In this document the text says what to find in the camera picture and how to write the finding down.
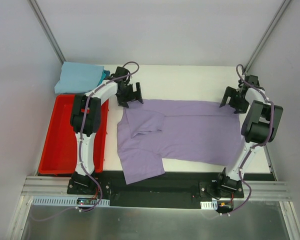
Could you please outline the purple t shirt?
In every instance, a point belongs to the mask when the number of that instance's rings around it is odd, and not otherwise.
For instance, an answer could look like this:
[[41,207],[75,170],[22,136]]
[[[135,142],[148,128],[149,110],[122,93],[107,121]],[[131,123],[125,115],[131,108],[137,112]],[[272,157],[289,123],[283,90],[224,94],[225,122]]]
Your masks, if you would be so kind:
[[163,159],[229,166],[241,140],[234,108],[210,101],[134,101],[117,125],[117,153],[127,184],[163,175]]

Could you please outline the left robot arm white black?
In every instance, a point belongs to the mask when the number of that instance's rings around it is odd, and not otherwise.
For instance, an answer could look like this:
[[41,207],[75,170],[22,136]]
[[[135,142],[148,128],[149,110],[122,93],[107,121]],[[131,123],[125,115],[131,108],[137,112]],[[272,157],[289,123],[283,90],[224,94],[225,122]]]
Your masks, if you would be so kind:
[[72,106],[70,125],[75,132],[77,161],[74,173],[68,182],[70,195],[100,194],[102,189],[94,178],[94,141],[102,121],[102,105],[112,96],[120,107],[128,108],[129,102],[144,103],[139,82],[130,83],[132,75],[125,65],[118,66],[100,85],[86,93],[76,94]]

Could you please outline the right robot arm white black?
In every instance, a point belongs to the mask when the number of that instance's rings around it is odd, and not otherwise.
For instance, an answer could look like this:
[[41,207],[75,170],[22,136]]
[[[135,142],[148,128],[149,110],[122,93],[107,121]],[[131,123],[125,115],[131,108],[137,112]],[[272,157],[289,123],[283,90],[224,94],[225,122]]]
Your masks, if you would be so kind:
[[211,197],[217,200],[234,195],[244,196],[240,191],[243,190],[246,168],[256,153],[274,140],[283,114],[283,107],[269,100],[255,75],[240,75],[238,88],[228,86],[220,106],[225,106],[226,101],[235,109],[235,114],[246,114],[246,117],[241,127],[242,141],[235,162],[225,167],[217,180],[206,187]]

